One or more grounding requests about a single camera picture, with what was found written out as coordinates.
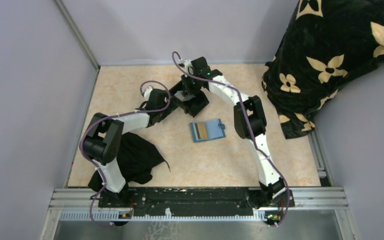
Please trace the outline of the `black card tray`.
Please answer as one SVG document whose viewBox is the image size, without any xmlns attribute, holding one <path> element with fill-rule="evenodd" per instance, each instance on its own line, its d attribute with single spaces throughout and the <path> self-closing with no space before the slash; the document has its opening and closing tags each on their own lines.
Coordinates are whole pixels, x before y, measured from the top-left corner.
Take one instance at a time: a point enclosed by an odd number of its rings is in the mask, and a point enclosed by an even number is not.
<svg viewBox="0 0 384 240">
<path fill-rule="evenodd" d="M 209 104 L 209 100 L 202 90 L 199 90 L 192 98 L 184 100 L 183 85 L 181 81 L 174 85 L 169 92 L 175 105 L 181 108 L 185 114 L 190 115 L 193 118 Z"/>
</svg>

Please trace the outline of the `blue card holder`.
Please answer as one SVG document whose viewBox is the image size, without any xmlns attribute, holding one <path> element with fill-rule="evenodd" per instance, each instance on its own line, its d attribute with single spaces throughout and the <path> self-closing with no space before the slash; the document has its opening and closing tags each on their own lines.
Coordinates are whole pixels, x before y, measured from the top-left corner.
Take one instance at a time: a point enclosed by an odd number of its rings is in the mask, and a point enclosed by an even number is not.
<svg viewBox="0 0 384 240">
<path fill-rule="evenodd" d="M 197 139 L 195 123 L 201 123 L 201 122 L 204 122 L 206 125 L 208 139 L 204 139 L 204 140 Z M 225 133 L 226 126 L 220 118 L 207 120 L 207 121 L 200 121 L 200 122 L 190 122 L 189 129 L 190 129 L 192 141 L 194 143 L 208 142 L 208 141 L 213 141 L 213 140 L 222 139 L 226 137 L 226 133 Z"/>
</svg>

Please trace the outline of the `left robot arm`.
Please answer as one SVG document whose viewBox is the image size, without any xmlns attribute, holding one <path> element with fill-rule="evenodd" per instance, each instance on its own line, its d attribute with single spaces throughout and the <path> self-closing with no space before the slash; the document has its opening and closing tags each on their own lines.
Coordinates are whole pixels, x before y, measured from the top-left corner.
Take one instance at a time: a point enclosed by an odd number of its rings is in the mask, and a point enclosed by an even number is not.
<svg viewBox="0 0 384 240">
<path fill-rule="evenodd" d="M 102 188 L 111 192 L 110 200 L 118 207 L 130 200 L 130 193 L 124 190 L 127 181 L 117 163 L 122 136 L 161 122 L 173 106 L 173 95 L 168 90 L 150 88 L 143 95 L 147 97 L 144 108 L 110 116 L 96 113 L 79 143 L 81 154 L 96 167 Z"/>
</svg>

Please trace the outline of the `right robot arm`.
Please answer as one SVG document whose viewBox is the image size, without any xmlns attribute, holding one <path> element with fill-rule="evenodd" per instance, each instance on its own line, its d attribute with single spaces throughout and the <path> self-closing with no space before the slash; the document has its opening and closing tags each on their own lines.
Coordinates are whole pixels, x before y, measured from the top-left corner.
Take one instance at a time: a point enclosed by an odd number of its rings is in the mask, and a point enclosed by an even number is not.
<svg viewBox="0 0 384 240">
<path fill-rule="evenodd" d="M 257 165 L 261 199 L 267 206 L 275 206 L 282 197 L 290 199 L 290 189 L 283 174 L 275 166 L 270 154 L 267 120 L 259 96 L 249 96 L 231 84 L 217 69 L 211 69 L 204 57 L 195 60 L 174 60 L 183 73 L 186 91 L 207 89 L 233 107 L 234 128 L 237 135 L 250 143 Z"/>
</svg>

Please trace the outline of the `yellow credit card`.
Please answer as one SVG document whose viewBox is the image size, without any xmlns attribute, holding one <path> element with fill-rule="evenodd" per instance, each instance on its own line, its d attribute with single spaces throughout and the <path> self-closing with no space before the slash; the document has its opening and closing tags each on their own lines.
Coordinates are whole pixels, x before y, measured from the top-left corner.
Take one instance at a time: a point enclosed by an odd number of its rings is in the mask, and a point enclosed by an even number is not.
<svg viewBox="0 0 384 240">
<path fill-rule="evenodd" d="M 198 140 L 207 140 L 209 138 L 205 122 L 197 122 L 194 124 L 194 126 L 196 131 L 196 138 Z"/>
</svg>

